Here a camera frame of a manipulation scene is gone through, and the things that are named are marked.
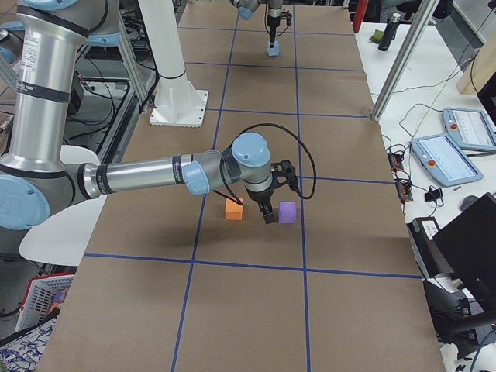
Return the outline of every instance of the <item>patterned fabric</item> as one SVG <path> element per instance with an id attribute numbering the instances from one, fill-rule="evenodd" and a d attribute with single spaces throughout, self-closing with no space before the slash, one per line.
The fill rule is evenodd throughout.
<path id="1" fill-rule="evenodd" d="M 57 318 L 53 318 L 39 327 L 20 336 L 0 349 L 0 362 L 8 372 L 31 372 L 43 355 Z"/>

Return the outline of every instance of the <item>black bottle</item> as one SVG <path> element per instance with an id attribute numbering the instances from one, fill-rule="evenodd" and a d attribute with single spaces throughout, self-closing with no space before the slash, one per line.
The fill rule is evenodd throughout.
<path id="1" fill-rule="evenodd" d="M 379 43 L 379 50 L 385 51 L 389 49 L 391 41 L 396 36 L 396 29 L 400 24 L 401 15 L 399 13 L 393 13 L 391 19 L 387 21 L 386 29 L 384 30 L 384 35 L 382 36 L 381 42 Z"/>

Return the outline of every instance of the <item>tablet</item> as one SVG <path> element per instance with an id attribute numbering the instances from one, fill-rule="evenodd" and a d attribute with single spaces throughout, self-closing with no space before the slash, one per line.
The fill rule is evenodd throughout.
<path id="1" fill-rule="evenodd" d="M 445 108 L 448 135 L 464 150 L 496 151 L 496 135 L 490 119 L 481 110 Z"/>
<path id="2" fill-rule="evenodd" d="M 483 174 L 446 134 L 412 140 L 412 151 L 422 166 L 443 187 L 482 179 Z"/>

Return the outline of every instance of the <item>brown table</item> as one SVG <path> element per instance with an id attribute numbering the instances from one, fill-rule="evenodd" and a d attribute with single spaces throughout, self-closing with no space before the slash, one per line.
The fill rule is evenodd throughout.
<path id="1" fill-rule="evenodd" d="M 210 91 L 203 127 L 143 116 L 125 161 L 284 125 L 320 177 L 311 201 L 274 195 L 298 202 L 298 223 L 264 225 L 240 185 L 242 222 L 225 220 L 219 196 L 181 186 L 110 196 L 39 372 L 444 370 L 347 11 L 292 11 L 269 58 L 263 9 L 244 22 L 231 5 L 189 3 L 180 34 L 189 79 Z M 259 133 L 308 193 L 298 144 Z"/>

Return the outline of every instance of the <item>plastic crate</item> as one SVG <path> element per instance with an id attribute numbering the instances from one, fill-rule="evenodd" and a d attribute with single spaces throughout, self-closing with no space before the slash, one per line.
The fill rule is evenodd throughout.
<path id="1" fill-rule="evenodd" d="M 40 324 L 48 315 L 57 292 L 68 289 L 73 279 L 73 274 L 54 274 L 31 279 L 22 300 L 16 332 Z"/>

